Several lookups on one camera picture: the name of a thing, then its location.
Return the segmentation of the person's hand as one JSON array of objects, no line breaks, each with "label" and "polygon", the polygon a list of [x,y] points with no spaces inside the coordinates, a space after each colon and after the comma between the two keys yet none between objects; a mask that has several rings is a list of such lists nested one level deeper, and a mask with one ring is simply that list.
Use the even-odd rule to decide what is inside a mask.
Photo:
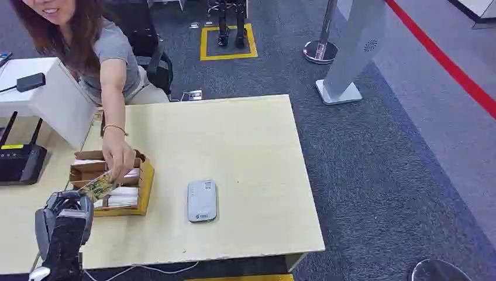
[{"label": "person's hand", "polygon": [[102,152],[110,168],[110,181],[122,180],[134,167],[136,152],[125,140],[125,134],[114,128],[104,132]]}]

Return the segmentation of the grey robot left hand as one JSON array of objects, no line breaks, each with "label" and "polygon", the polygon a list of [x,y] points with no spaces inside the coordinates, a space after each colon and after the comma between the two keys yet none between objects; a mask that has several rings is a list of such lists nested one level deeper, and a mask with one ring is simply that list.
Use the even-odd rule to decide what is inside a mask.
[{"label": "grey robot left hand", "polygon": [[94,203],[90,197],[76,190],[51,194],[44,207],[35,212],[35,235],[40,257],[46,260],[56,226],[65,225],[80,236],[79,246],[85,245],[91,235]]}]

